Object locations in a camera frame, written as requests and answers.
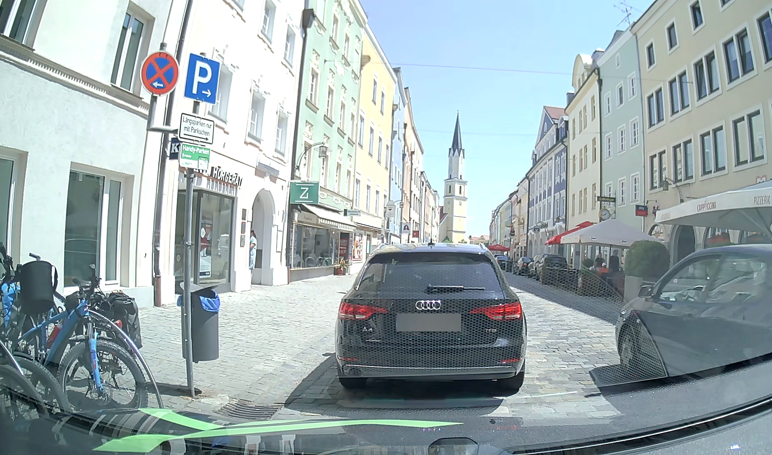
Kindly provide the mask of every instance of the church spire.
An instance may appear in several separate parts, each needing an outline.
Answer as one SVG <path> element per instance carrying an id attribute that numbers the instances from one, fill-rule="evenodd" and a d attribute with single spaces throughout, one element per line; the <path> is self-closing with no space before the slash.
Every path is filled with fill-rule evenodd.
<path id="1" fill-rule="evenodd" d="M 456 111 L 456 127 L 453 129 L 453 144 L 451 145 L 451 151 L 449 155 L 464 156 L 464 149 L 462 148 L 462 130 L 459 126 L 459 111 Z"/>

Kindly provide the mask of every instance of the white umbrella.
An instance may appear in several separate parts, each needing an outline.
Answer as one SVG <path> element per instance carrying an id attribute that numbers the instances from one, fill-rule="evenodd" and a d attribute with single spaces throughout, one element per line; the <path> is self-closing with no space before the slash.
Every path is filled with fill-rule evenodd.
<path id="1" fill-rule="evenodd" d="M 772 180 L 686 201 L 657 212 L 655 222 L 772 236 Z"/>
<path id="2" fill-rule="evenodd" d="M 629 248 L 636 241 L 657 241 L 657 239 L 617 219 L 607 219 L 593 226 L 564 235 L 560 243 L 597 244 Z"/>

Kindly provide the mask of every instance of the church tower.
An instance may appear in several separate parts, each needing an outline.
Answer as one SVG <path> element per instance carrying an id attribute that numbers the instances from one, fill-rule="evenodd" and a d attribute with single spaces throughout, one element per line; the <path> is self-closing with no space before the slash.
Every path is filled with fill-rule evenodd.
<path id="1" fill-rule="evenodd" d="M 444 213 L 440 222 L 439 238 L 453 243 L 467 241 L 467 181 L 464 180 L 464 148 L 458 113 L 453 130 L 453 144 L 447 154 L 447 179 L 443 191 Z"/>

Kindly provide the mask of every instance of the cobblestone street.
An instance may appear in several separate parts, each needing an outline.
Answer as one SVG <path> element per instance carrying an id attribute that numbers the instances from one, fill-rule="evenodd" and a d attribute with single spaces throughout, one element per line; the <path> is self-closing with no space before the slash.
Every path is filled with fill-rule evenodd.
<path id="1" fill-rule="evenodd" d="M 614 328 L 618 309 L 507 275 L 529 324 L 526 381 L 509 397 L 478 383 L 450 385 L 379 380 L 363 391 L 338 383 L 332 358 L 340 296 L 353 277 L 323 277 L 287 286 L 255 286 L 221 295 L 220 358 L 194 367 L 197 400 L 164 387 L 165 406 L 218 411 L 230 401 L 281 407 L 280 414 L 357 416 L 428 414 L 456 408 L 469 415 L 522 415 L 535 419 L 607 417 L 619 411 L 597 392 L 592 369 L 618 363 Z M 142 309 L 142 352 L 158 382 L 185 385 L 179 308 Z"/>

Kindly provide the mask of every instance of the red umbrella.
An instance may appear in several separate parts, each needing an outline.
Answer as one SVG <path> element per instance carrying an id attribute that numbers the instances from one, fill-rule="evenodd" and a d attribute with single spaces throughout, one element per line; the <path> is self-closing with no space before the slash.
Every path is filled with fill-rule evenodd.
<path id="1" fill-rule="evenodd" d="M 553 236 L 551 239 L 547 240 L 545 244 L 560 244 L 560 239 L 563 238 L 564 235 L 575 233 L 576 231 L 579 231 L 580 229 L 585 229 L 589 226 L 593 226 L 593 222 L 590 221 L 583 221 L 577 224 L 577 227 L 573 228 L 570 231 L 566 231 L 562 234 L 557 234 L 556 236 Z"/>

